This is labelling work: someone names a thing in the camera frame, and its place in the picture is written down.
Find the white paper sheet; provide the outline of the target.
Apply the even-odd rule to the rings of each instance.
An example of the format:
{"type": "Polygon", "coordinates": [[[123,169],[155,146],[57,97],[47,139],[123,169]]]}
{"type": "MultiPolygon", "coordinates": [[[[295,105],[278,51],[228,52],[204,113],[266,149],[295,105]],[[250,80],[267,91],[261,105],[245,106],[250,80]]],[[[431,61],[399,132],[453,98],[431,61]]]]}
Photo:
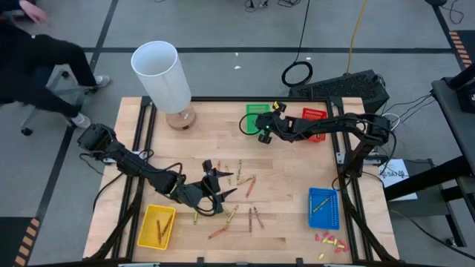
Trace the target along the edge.
{"type": "Polygon", "coordinates": [[[379,172],[385,187],[410,177],[403,159],[391,159],[387,165],[379,166],[379,172]]]}

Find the yellow plastic basket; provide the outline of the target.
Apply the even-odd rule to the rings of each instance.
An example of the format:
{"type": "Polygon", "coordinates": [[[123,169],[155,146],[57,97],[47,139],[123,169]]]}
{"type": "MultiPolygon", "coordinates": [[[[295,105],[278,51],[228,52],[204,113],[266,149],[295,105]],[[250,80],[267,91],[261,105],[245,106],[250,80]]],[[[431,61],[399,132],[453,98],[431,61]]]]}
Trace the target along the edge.
{"type": "Polygon", "coordinates": [[[176,210],[172,207],[161,206],[161,205],[148,205],[145,216],[142,221],[142,226],[140,229],[140,234],[138,237],[137,245],[145,248],[154,248],[158,250],[166,250],[171,238],[171,232],[174,225],[174,220],[176,217],[176,210]],[[161,224],[161,232],[163,231],[169,217],[174,215],[171,225],[166,232],[165,236],[162,237],[161,245],[157,241],[157,226],[156,221],[159,220],[161,224]]]}

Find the black side table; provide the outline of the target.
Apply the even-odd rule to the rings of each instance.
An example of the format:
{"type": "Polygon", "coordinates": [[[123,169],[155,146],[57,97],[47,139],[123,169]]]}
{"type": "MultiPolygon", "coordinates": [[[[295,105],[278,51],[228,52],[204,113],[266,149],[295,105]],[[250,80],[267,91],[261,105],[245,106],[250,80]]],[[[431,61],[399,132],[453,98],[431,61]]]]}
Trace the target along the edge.
{"type": "Polygon", "coordinates": [[[436,80],[431,87],[462,155],[438,166],[407,160],[411,176],[388,186],[384,194],[391,208],[410,216],[444,216],[452,236],[442,243],[465,247],[450,201],[464,200],[475,221],[475,65],[455,77],[436,80]]]}

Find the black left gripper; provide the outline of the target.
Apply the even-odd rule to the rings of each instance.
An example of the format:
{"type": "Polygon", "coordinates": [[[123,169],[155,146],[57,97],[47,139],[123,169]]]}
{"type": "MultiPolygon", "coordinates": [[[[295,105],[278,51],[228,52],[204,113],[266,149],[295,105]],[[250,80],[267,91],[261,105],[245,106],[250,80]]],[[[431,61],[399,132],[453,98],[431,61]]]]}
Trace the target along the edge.
{"type": "Polygon", "coordinates": [[[222,194],[218,194],[220,191],[218,177],[229,177],[233,175],[233,173],[217,171],[212,167],[212,161],[210,159],[205,160],[202,164],[205,176],[201,181],[191,184],[183,183],[186,179],[184,174],[181,174],[183,165],[180,162],[177,163],[177,165],[179,166],[180,183],[177,184],[176,198],[178,202],[186,204],[189,207],[197,208],[202,198],[210,198],[214,208],[221,207],[226,197],[236,191],[236,188],[233,188],[222,194]]]}

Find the person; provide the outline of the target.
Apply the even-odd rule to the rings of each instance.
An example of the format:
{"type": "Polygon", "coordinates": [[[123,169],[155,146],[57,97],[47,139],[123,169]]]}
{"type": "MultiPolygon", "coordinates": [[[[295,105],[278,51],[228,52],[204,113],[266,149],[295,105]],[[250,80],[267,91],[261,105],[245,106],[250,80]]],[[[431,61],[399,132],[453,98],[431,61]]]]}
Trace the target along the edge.
{"type": "Polygon", "coordinates": [[[60,113],[78,128],[88,128],[90,119],[74,106],[36,81],[43,66],[69,65],[81,86],[103,88],[109,76],[95,76],[84,50],[77,44],[49,35],[31,35],[8,20],[0,20],[0,104],[21,102],[60,113]]]}

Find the white shade wooden base lamp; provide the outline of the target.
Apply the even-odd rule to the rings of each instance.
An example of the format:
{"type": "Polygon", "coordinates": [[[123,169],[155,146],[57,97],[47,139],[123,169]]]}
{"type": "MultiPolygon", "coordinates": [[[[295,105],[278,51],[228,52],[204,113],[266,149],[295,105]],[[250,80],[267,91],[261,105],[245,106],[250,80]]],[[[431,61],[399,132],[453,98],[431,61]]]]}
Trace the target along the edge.
{"type": "Polygon", "coordinates": [[[183,131],[194,124],[191,90],[175,46],[164,41],[145,43],[134,51],[131,67],[171,128],[183,131]]]}

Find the red plastic basket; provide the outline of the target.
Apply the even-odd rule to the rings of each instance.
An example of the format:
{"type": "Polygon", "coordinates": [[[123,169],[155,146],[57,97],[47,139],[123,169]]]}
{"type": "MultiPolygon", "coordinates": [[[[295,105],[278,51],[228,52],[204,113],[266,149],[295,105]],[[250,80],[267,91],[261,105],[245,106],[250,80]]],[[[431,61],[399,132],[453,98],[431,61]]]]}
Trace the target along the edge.
{"type": "MultiPolygon", "coordinates": [[[[303,108],[302,110],[302,118],[308,120],[319,120],[319,119],[326,119],[327,112],[321,111],[313,108],[303,108]]],[[[326,139],[325,133],[318,133],[314,136],[311,136],[308,140],[310,142],[322,142],[326,139]]]]}

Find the green plastic basket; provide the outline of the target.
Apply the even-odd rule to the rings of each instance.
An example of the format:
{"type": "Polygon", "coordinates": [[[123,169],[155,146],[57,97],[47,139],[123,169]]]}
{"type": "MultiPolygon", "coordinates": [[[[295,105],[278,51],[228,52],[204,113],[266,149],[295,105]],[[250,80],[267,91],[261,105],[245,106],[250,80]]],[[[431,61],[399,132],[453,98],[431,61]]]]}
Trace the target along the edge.
{"type": "Polygon", "coordinates": [[[257,113],[270,112],[269,104],[248,104],[246,106],[246,132],[248,134],[255,133],[258,129],[255,126],[255,120],[257,119],[257,113]]]}

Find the blue plastic basket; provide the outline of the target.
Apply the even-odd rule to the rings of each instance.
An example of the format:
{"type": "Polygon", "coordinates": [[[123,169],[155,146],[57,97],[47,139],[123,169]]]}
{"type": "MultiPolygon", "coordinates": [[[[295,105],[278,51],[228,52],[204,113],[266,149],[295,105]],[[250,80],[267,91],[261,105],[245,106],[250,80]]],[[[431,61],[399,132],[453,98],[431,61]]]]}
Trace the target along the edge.
{"type": "Polygon", "coordinates": [[[328,188],[309,188],[309,194],[312,196],[312,209],[326,198],[330,198],[321,209],[312,213],[311,220],[308,215],[309,227],[326,230],[340,229],[338,192],[328,188]]]}

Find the black perforated computer case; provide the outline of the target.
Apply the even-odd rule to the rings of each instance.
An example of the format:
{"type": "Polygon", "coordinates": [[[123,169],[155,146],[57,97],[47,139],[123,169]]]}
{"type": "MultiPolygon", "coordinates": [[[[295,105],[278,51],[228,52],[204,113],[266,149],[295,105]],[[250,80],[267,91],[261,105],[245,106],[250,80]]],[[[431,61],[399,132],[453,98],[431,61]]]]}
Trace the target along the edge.
{"type": "Polygon", "coordinates": [[[290,89],[289,97],[310,100],[324,97],[361,98],[367,113],[375,113],[389,99],[383,77],[373,70],[300,85],[290,89]]]}

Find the grey base office chair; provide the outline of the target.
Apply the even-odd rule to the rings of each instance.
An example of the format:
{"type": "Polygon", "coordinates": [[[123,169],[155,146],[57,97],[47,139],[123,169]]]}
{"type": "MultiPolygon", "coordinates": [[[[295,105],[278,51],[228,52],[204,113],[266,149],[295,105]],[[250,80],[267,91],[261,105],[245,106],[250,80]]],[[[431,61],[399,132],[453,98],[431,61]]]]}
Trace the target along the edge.
{"type": "MultiPolygon", "coordinates": [[[[75,93],[86,95],[95,94],[99,88],[85,87],[77,85],[72,88],[57,89],[57,85],[61,80],[67,80],[71,75],[66,70],[60,70],[53,78],[52,82],[49,82],[50,77],[53,73],[53,67],[40,67],[35,71],[36,81],[40,85],[44,85],[48,90],[51,90],[57,96],[71,95],[75,93]]],[[[23,135],[29,136],[33,133],[33,130],[29,128],[29,124],[33,121],[34,116],[37,113],[36,107],[32,105],[27,106],[29,109],[29,114],[24,119],[20,125],[20,131],[23,135]]]]}

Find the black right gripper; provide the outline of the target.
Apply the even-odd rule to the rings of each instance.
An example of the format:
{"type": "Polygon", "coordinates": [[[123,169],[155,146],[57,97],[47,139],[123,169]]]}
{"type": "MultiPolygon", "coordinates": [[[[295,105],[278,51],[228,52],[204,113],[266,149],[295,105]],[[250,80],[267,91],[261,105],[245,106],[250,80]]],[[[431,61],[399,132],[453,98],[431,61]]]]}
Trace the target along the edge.
{"type": "Polygon", "coordinates": [[[288,142],[296,140],[295,134],[289,126],[291,119],[282,119],[281,114],[286,110],[283,102],[275,101],[272,105],[273,112],[260,113],[255,120],[255,126],[262,131],[259,134],[258,141],[261,143],[270,143],[272,141],[271,133],[280,139],[288,142]]]}

